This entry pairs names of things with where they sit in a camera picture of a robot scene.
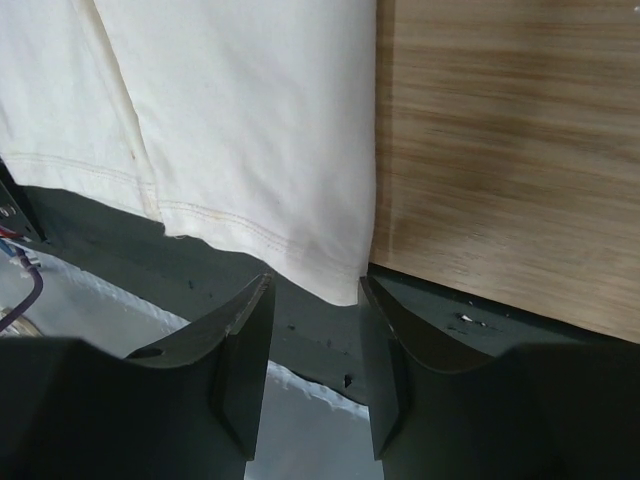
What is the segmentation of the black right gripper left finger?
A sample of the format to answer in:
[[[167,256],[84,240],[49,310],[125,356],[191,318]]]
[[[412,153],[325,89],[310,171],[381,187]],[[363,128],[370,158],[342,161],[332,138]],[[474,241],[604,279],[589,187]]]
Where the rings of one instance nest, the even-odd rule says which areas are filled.
[[[256,453],[275,303],[263,274],[125,358],[1,342],[5,479],[240,479]]]

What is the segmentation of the white t-shirt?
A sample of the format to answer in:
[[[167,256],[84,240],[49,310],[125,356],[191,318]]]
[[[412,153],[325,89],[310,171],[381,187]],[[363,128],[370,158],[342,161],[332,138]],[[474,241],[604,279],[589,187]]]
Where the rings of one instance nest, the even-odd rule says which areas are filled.
[[[372,1],[5,1],[1,157],[351,306],[373,235]]]

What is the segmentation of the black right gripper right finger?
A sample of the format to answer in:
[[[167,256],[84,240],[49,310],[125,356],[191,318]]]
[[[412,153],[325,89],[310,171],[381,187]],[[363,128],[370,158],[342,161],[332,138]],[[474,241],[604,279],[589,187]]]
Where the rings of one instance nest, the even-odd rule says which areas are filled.
[[[482,353],[360,282],[375,458],[388,479],[635,479],[639,348]]]

